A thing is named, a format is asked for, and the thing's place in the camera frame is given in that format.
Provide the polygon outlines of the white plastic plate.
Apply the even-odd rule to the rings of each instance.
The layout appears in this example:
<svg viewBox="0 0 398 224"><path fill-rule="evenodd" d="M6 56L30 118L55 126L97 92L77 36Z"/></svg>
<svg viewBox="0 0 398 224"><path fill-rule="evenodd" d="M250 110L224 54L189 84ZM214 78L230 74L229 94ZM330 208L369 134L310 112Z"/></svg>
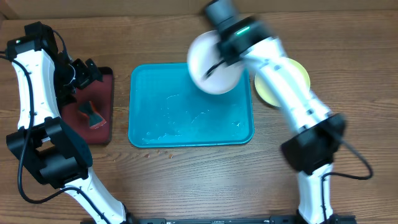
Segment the white plastic plate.
<svg viewBox="0 0 398 224"><path fill-rule="evenodd" d="M223 61L217 48L219 41L217 31L205 32L192 42L187 54L188 71L194 84L212 95L232 90L244 71L241 62L228 65Z"/></svg>

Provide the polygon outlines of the red and green sponge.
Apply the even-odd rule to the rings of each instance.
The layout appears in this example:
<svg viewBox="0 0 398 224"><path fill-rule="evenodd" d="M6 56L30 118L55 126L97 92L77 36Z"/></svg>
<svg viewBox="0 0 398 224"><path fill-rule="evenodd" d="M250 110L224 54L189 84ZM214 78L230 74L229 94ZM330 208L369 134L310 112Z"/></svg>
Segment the red and green sponge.
<svg viewBox="0 0 398 224"><path fill-rule="evenodd" d="M78 107L79 112L88 118L90 129L98 129L106 124L106 120L97 112L92 101L86 101Z"/></svg>

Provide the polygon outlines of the yellow-green plastic plate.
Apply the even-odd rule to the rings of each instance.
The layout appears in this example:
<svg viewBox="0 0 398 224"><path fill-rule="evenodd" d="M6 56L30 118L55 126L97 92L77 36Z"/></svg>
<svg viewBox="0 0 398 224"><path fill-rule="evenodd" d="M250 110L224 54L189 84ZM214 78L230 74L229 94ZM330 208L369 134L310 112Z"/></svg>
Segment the yellow-green plastic plate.
<svg viewBox="0 0 398 224"><path fill-rule="evenodd" d="M299 72L301 73L302 78L305 81L305 86L307 87L307 89L310 89L310 77L308 75L308 72L306 71L306 69L297 61L293 60L293 59L289 59L289 62L299 70ZM279 102L276 100L276 98L273 96L272 92L270 91L269 87L266 85L265 81L260 77L260 75L255 74L254 76L254 86L255 89L257 91L257 94L259 95L259 97L265 101L268 105L271 105L273 107L279 107L280 104Z"/></svg>

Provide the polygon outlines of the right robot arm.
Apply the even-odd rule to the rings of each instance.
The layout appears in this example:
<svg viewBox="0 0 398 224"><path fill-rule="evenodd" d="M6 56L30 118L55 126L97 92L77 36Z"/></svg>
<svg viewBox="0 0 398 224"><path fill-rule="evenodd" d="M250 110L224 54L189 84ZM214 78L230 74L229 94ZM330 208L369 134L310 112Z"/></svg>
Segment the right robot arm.
<svg viewBox="0 0 398 224"><path fill-rule="evenodd" d="M231 1L211 1L204 11L220 37L221 58L228 65L242 62L254 71L280 104L293 135L280 148L298 173L298 214L306 223L328 223L333 210L326 174L333 169L333 155L340 144L326 129L343 133L344 119L333 115L306 87L280 39L263 22L252 16L240 18Z"/></svg>

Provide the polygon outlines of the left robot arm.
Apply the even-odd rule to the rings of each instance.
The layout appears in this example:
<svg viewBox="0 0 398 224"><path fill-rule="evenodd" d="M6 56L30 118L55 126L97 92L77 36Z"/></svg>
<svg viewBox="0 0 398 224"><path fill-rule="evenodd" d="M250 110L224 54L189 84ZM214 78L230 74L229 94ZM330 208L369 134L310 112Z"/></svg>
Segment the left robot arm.
<svg viewBox="0 0 398 224"><path fill-rule="evenodd" d="M55 194L68 194L90 215L92 223L134 223L126 206L114 198L93 170L85 138L71 122L110 138L113 72L92 59L72 59L58 48L61 35L41 22L24 27L24 36L8 41L1 58L16 71L20 116L17 131L6 138L8 149L24 170Z"/></svg>

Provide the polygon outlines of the black and red tray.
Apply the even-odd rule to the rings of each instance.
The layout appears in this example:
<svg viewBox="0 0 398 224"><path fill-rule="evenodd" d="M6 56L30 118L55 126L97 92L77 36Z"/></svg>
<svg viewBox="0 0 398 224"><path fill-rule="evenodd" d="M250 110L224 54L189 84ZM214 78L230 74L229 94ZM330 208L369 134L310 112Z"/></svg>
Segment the black and red tray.
<svg viewBox="0 0 398 224"><path fill-rule="evenodd" d="M107 145L111 141L113 125L114 75L109 67L100 67L103 81L94 81L83 90L74 94L75 103L61 109L61 117L89 145ZM92 101L97 112L106 120L106 124L98 129L90 129L88 118L82 115L78 107Z"/></svg>

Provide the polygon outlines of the teal plastic serving tray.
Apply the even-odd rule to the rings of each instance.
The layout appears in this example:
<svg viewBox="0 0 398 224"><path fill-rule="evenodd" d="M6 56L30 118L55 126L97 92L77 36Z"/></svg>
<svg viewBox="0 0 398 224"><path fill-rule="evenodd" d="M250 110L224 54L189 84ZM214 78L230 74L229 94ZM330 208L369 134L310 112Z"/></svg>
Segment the teal plastic serving tray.
<svg viewBox="0 0 398 224"><path fill-rule="evenodd" d="M140 148L246 144L254 136L248 72L231 91L211 95L185 63L153 63L131 73L128 139Z"/></svg>

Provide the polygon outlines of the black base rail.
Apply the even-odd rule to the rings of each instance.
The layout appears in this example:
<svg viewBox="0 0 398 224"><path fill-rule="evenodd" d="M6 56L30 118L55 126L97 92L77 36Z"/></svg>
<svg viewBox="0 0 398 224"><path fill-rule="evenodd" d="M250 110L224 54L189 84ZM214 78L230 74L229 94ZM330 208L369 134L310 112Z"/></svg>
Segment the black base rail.
<svg viewBox="0 0 398 224"><path fill-rule="evenodd" d="M133 224L299 224L306 223L299 215L273 215L267 218L230 218L230 219L186 219L167 220L164 218L127 218ZM328 221L332 224L357 224L355 216L332 215Z"/></svg>

